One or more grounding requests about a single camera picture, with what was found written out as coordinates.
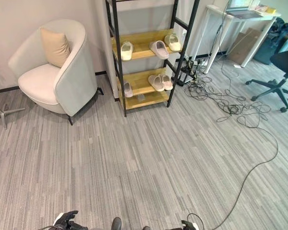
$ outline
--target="office chair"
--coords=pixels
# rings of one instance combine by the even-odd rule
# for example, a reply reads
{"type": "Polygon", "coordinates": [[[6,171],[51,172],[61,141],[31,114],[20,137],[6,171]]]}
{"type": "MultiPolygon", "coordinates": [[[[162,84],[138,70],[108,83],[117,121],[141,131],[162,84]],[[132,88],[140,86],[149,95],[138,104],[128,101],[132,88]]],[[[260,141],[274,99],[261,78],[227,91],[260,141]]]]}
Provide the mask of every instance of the office chair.
{"type": "Polygon", "coordinates": [[[285,84],[287,79],[288,79],[288,51],[274,54],[270,58],[270,60],[276,67],[278,67],[280,70],[285,72],[284,79],[282,81],[280,81],[280,83],[277,83],[277,81],[275,79],[270,80],[268,82],[252,79],[252,80],[248,80],[247,82],[245,82],[245,84],[249,85],[251,82],[255,82],[255,83],[258,83],[260,85],[263,85],[265,87],[270,88],[269,90],[267,90],[267,91],[265,91],[265,92],[263,92],[257,96],[253,96],[251,98],[252,101],[256,101],[257,98],[259,98],[263,95],[266,95],[268,93],[276,92],[286,106],[286,107],[282,107],[280,109],[280,111],[284,113],[288,110],[288,99],[284,95],[285,93],[288,94],[288,90],[282,88],[283,84],[285,84]]]}

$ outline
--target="wooden shelf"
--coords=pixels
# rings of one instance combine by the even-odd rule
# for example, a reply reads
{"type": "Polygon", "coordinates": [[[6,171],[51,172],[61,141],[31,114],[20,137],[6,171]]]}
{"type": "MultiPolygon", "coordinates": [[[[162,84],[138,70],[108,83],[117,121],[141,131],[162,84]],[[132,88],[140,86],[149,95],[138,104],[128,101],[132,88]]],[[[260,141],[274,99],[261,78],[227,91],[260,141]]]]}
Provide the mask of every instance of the wooden shelf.
{"type": "MultiPolygon", "coordinates": [[[[120,46],[125,41],[129,41],[133,44],[133,53],[131,60],[140,59],[140,58],[148,58],[156,56],[153,51],[150,50],[149,44],[151,42],[155,42],[158,40],[164,41],[164,37],[166,35],[174,33],[173,29],[169,30],[161,30],[155,32],[146,32],[140,34],[130,34],[130,35],[122,35],[120,36],[120,46]]],[[[112,48],[117,58],[117,49],[116,49],[116,41],[113,37],[112,39],[112,48]]],[[[170,48],[166,45],[167,51],[169,54],[177,53],[170,50],[170,48]]]]}
{"type": "MultiPolygon", "coordinates": [[[[119,94],[120,94],[120,103],[121,103],[121,106],[123,106],[121,92],[119,94]]],[[[139,107],[143,107],[143,106],[147,106],[151,104],[157,104],[157,103],[168,101],[168,94],[165,91],[151,92],[145,95],[143,94],[143,96],[145,97],[143,101],[138,99],[138,97],[141,97],[141,95],[133,96],[130,98],[125,98],[126,109],[127,110],[135,109],[135,108],[139,108],[139,107]]]]}
{"type": "MultiPolygon", "coordinates": [[[[130,83],[132,93],[134,96],[136,96],[140,94],[155,92],[156,90],[154,89],[154,87],[152,87],[151,84],[148,82],[148,77],[153,74],[158,75],[161,73],[165,73],[165,71],[166,71],[166,68],[154,69],[154,70],[149,70],[149,71],[144,71],[144,72],[127,74],[127,75],[124,75],[123,78],[125,81],[128,81],[130,83]]],[[[119,90],[121,90],[120,80],[119,78],[116,78],[116,79],[117,79],[118,88],[119,90]]]]}

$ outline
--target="beige cushion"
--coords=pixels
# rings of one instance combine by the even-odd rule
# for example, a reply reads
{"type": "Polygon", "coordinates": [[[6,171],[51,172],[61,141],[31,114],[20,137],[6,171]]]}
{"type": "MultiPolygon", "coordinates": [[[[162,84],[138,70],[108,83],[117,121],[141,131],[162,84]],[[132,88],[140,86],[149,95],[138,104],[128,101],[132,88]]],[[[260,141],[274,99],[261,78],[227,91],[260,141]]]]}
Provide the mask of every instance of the beige cushion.
{"type": "Polygon", "coordinates": [[[40,33],[47,61],[61,68],[71,53],[65,34],[45,28],[40,28],[40,33]]]}
{"type": "Polygon", "coordinates": [[[54,81],[59,70],[51,64],[36,67],[19,77],[19,88],[38,102],[58,104],[54,94],[54,81]]]}

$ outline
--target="shoe rack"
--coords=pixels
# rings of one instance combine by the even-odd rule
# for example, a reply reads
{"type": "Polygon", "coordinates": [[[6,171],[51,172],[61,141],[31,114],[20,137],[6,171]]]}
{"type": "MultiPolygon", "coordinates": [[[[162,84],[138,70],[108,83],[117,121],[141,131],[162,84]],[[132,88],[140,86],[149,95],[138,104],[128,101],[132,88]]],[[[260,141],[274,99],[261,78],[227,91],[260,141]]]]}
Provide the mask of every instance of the shoe rack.
{"type": "MultiPolygon", "coordinates": [[[[118,24],[118,14],[117,14],[117,4],[124,4],[125,1],[132,0],[105,0],[108,14],[108,23],[109,30],[112,40],[112,50],[113,50],[113,59],[114,59],[114,67],[117,75],[117,85],[119,90],[120,103],[124,110],[124,116],[127,116],[127,110],[139,108],[142,106],[147,106],[156,103],[167,102],[167,107],[170,106],[173,93],[175,91],[175,86],[178,81],[178,75],[182,66],[183,58],[187,49],[187,45],[189,42],[191,30],[194,24],[194,19],[196,16],[198,4],[200,0],[194,0],[189,24],[186,24],[182,20],[176,17],[177,7],[179,0],[173,0],[173,11],[169,29],[161,30],[161,31],[153,31],[139,34],[129,34],[120,36],[119,33],[119,24],[118,24]],[[111,19],[111,10],[113,10],[113,21],[112,24],[111,19]],[[163,68],[160,69],[151,69],[148,71],[133,73],[133,74],[123,74],[122,71],[122,60],[120,55],[120,47],[125,41],[129,41],[133,44],[133,52],[132,58],[130,61],[141,58],[149,58],[155,56],[154,52],[150,50],[149,44],[150,42],[164,40],[166,35],[172,34],[174,32],[174,24],[177,23],[181,27],[183,27],[187,33],[182,46],[181,51],[179,52],[180,58],[177,65],[177,68],[174,67],[175,64],[170,63],[167,59],[164,60],[163,68]],[[158,75],[161,73],[165,73],[166,66],[169,66],[171,70],[175,73],[173,79],[173,89],[170,91],[169,95],[166,91],[157,92],[148,82],[148,76],[154,74],[158,75]],[[133,97],[125,98],[124,92],[124,80],[128,81],[132,88],[133,97]]],[[[167,46],[167,51],[169,54],[175,53],[170,50],[167,46]]]]}

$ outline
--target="wall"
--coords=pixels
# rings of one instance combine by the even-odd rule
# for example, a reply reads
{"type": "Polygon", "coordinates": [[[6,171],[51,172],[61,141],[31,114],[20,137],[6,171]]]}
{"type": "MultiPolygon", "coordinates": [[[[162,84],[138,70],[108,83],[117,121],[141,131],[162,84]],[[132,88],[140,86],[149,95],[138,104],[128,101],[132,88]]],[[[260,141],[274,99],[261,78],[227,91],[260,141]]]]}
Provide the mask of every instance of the wall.
{"type": "Polygon", "coordinates": [[[8,60],[40,25],[59,18],[80,21],[86,28],[95,71],[104,71],[105,58],[94,0],[0,0],[0,89],[17,85],[8,60]]]}
{"type": "MultiPolygon", "coordinates": [[[[200,1],[187,49],[189,56],[192,55],[192,50],[195,46],[194,35],[205,14],[206,5],[213,2],[214,0],[200,1]]],[[[262,0],[263,4],[276,7],[283,14],[283,18],[288,21],[288,0],[286,0],[286,4],[283,2],[262,0]]],[[[173,0],[142,0],[118,3],[121,34],[167,28],[171,17],[172,3],[173,0]]],[[[189,21],[193,3],[194,0],[179,1],[177,16],[186,23],[189,21]]],[[[88,32],[95,71],[107,70],[110,83],[113,86],[114,97],[117,97],[106,14],[103,0],[0,0],[0,89],[17,85],[7,66],[7,62],[25,38],[45,22],[57,18],[71,18],[84,24],[88,32]]],[[[212,41],[220,24],[220,16],[211,18],[208,24],[209,29],[204,34],[198,55],[207,54],[210,51],[212,41]]],[[[254,24],[250,26],[260,28],[260,26],[254,24]]],[[[182,28],[175,26],[175,31],[183,41],[181,37],[182,28]]],[[[231,32],[225,38],[221,47],[222,50],[226,50],[227,40],[230,36],[231,32]]],[[[171,62],[176,57],[176,55],[171,55],[171,62]]],[[[147,58],[124,63],[123,68],[125,72],[135,72],[157,68],[160,65],[162,65],[162,61],[157,58],[147,58]]]]}
{"type": "Polygon", "coordinates": [[[282,14],[281,18],[288,23],[288,0],[261,0],[261,4],[276,8],[282,14]]]}

